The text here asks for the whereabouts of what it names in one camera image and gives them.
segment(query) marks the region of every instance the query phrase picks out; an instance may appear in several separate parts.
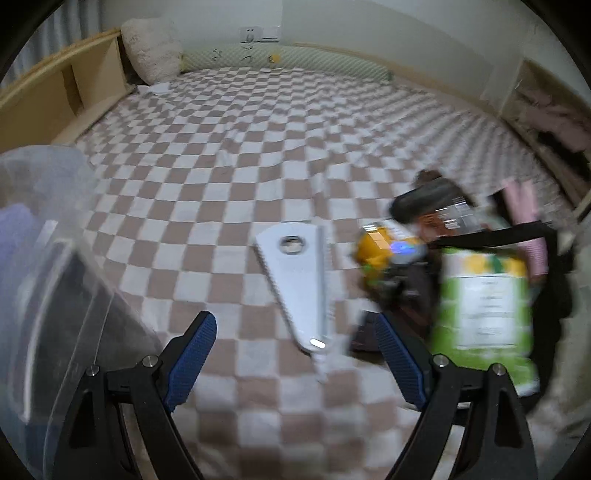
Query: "black bag strap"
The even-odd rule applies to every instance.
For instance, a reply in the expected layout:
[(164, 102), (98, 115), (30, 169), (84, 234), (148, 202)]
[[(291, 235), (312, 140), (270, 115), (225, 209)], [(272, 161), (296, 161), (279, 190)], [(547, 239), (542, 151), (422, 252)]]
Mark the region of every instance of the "black bag strap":
[(557, 254), (556, 231), (543, 222), (520, 223), (511, 228), (494, 231), (482, 231), (458, 236), (442, 236), (435, 240), (432, 245), (436, 247), (457, 247), (468, 249), (482, 249), (502, 247), (504, 245), (518, 244), (544, 238), (548, 245), (548, 256)]

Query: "green snack bag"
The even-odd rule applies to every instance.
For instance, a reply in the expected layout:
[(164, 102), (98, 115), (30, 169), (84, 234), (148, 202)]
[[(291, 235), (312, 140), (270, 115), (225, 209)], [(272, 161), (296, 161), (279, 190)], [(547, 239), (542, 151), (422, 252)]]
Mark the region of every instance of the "green snack bag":
[(519, 396), (539, 390), (525, 262), (506, 251), (443, 249), (439, 321), (431, 353), (460, 367), (501, 363)]

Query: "clear plastic bag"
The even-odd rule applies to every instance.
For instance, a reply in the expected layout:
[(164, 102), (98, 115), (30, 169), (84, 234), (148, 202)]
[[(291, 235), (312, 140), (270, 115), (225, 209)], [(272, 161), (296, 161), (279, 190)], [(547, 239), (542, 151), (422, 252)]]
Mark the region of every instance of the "clear plastic bag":
[(94, 186), (75, 148), (0, 155), (0, 427), (36, 478), (51, 477), (85, 369), (130, 367), (160, 350), (82, 240)]

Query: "bed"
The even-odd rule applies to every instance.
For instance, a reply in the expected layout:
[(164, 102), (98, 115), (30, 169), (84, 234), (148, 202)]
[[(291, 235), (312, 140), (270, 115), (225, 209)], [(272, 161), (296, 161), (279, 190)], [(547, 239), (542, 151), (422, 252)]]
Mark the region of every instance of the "bed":
[[(469, 194), (533, 179), (542, 217), (574, 218), (531, 152), (495, 118), (435, 93), (292, 69), (184, 74), (133, 93), (80, 137), (99, 179), (84, 237), (106, 276), (166, 341), (200, 310), (218, 335), (174, 412), (207, 478), (383, 479), (418, 413), (383, 365), (347, 354), (375, 310), (350, 258), (417, 172), (437, 168)], [(325, 381), (290, 338), (252, 237), (277, 222), (323, 225), (336, 336)], [(454, 427), (438, 469), (447, 478)]]

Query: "window curtain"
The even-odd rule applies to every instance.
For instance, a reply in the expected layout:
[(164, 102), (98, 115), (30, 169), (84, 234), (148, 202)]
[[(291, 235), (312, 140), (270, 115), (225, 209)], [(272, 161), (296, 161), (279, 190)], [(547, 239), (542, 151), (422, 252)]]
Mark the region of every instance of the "window curtain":
[(0, 83), (5, 88), (40, 60), (100, 32), (100, 0), (65, 0), (29, 38)]

